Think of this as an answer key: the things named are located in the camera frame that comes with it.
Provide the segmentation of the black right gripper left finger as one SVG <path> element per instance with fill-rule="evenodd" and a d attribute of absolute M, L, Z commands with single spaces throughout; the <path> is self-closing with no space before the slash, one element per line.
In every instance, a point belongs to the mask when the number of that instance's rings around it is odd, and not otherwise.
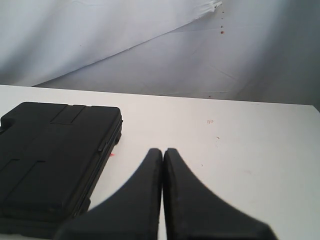
<path fill-rule="evenodd" d="M 112 196 L 63 224 L 56 240 L 156 240 L 162 198 L 161 150 L 151 148 Z"/>

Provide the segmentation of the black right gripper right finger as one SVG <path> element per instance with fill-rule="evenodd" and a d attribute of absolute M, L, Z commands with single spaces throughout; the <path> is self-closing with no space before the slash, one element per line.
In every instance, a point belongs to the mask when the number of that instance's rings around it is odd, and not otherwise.
<path fill-rule="evenodd" d="M 178 150 L 163 159 L 163 204 L 169 240 L 273 240 L 268 224 L 231 206 L 190 170 Z"/>

